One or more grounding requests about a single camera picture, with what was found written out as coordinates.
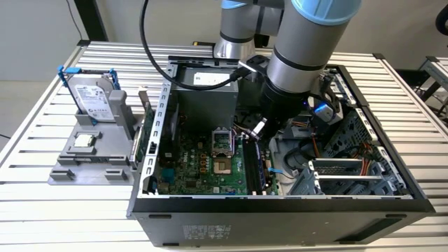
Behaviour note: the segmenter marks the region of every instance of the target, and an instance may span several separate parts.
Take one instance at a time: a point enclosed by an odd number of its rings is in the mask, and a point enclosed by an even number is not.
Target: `black cable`
[[[212,89],[217,89],[220,87],[224,87],[228,83],[236,81],[239,79],[239,77],[244,77],[240,76],[236,72],[233,72],[229,76],[229,79],[223,81],[221,83],[212,85],[212,86],[193,86],[193,85],[188,85],[184,84],[181,82],[179,82],[177,80],[175,80],[165,72],[164,70],[160,68],[156,60],[153,59],[152,53],[149,51],[148,48],[148,43],[147,43],[147,37],[145,37],[145,12],[147,12],[147,7],[148,7],[148,0],[144,0],[143,3],[143,8],[141,8],[141,13],[140,13],[140,39],[141,39],[141,44],[143,44],[143,49],[145,50],[148,59],[152,63],[152,66],[155,67],[155,69],[157,70],[157,72],[160,73],[160,75],[175,85],[177,85],[181,88],[185,88],[188,90],[195,90],[195,91],[205,91],[205,90],[212,90]]]
[[[343,157],[343,155],[347,155],[348,157],[349,157],[349,153],[348,153],[348,151],[351,151],[352,149],[359,149],[359,145],[356,145],[356,146],[352,146],[352,147],[348,147],[348,148],[345,148],[344,150],[341,150],[339,153],[336,153],[336,155],[332,157],[333,159],[337,159],[337,158],[340,158],[340,157]]]
[[[437,31],[448,36],[448,29],[447,29],[447,21],[448,21],[448,5],[441,9],[440,13],[436,17],[436,28]]]
[[[11,137],[9,137],[9,136],[7,136],[7,135],[3,135],[3,134],[0,134],[0,137],[4,137],[4,138],[7,138],[7,139],[11,139]]]
[[[284,174],[284,173],[276,172],[275,174],[280,174],[280,175],[283,175],[284,177],[287,177],[287,178],[291,179],[291,180],[295,179],[293,177],[289,177],[289,176],[288,176],[287,174]]]
[[[83,40],[83,35],[81,35],[80,30],[79,30],[77,24],[76,24],[76,22],[75,22],[75,18],[73,18],[73,13],[72,13],[71,4],[69,4],[68,0],[65,0],[65,2],[67,2],[67,5],[68,5],[69,15],[71,15],[71,17],[72,17],[73,24],[75,24],[75,27],[76,27],[76,30],[77,30],[77,33],[79,33],[79,37],[80,37],[80,39]]]

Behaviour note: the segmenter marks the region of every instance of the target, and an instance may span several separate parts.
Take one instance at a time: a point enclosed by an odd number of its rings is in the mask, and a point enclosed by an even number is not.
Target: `sticker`
[[[77,97],[87,114],[97,121],[115,120],[104,90],[97,86],[76,85]]]
[[[231,225],[184,225],[184,237],[187,240],[228,239]]]
[[[215,84],[221,83],[223,81],[228,80],[231,75],[228,73],[213,73],[213,72],[197,72],[195,73],[195,85],[204,85],[211,86]]]

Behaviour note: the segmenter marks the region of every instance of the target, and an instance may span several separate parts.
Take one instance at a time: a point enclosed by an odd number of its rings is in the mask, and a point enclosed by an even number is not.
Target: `aluminum workbench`
[[[211,57],[204,46],[151,46],[161,66],[168,55]],[[269,55],[263,49],[260,54]],[[448,132],[388,62],[372,54],[335,53],[371,104],[401,158],[437,214],[352,251],[448,251]],[[161,76],[140,45],[92,42],[77,47],[65,66],[119,72],[133,111],[143,111],[137,88],[157,105]],[[131,186],[51,186],[56,163],[76,119],[76,106],[57,78],[0,153],[0,251],[148,251],[137,221],[127,220]],[[331,251],[336,247],[197,248],[221,251]]]

